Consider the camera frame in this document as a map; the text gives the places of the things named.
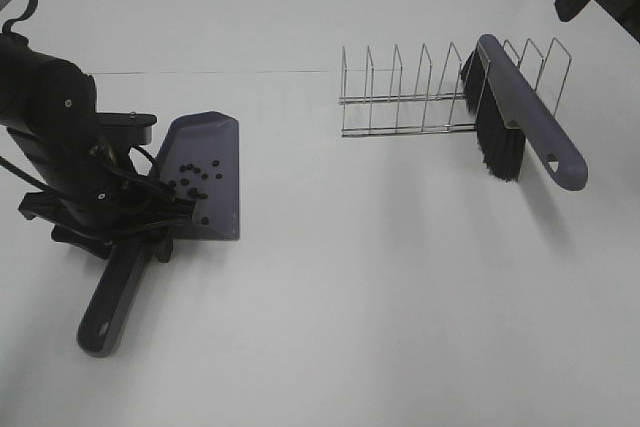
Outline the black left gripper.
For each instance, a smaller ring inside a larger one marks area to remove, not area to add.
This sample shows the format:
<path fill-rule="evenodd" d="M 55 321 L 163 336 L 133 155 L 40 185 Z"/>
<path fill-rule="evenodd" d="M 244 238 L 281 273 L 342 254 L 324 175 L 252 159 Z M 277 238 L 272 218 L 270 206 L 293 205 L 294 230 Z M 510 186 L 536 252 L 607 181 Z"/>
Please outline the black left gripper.
<path fill-rule="evenodd" d="M 153 256 L 160 263 L 171 260 L 171 226 L 192 208 L 159 179 L 155 158 L 148 173 L 136 171 L 129 154 L 145 146 L 113 144 L 98 116 L 10 126 L 7 132 L 40 175 L 6 166 L 37 189 L 24 196 L 19 211 L 28 220 L 50 222 L 54 241 L 107 259 L 116 240 L 153 230 Z"/>

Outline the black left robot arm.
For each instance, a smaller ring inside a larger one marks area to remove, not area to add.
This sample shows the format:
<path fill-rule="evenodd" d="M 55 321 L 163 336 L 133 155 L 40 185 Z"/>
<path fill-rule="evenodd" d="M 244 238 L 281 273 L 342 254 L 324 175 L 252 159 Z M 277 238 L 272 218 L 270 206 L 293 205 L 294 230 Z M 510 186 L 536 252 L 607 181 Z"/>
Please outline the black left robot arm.
<path fill-rule="evenodd" d="M 129 157 L 149 144 L 156 117 L 96 104 L 93 77 L 75 64 L 1 37 L 1 124 L 40 175 L 23 177 L 38 190 L 19 211 L 53 224 L 54 240 L 107 258 L 121 240 L 189 223 L 195 204 L 161 181 L 157 162 L 140 174 Z"/>

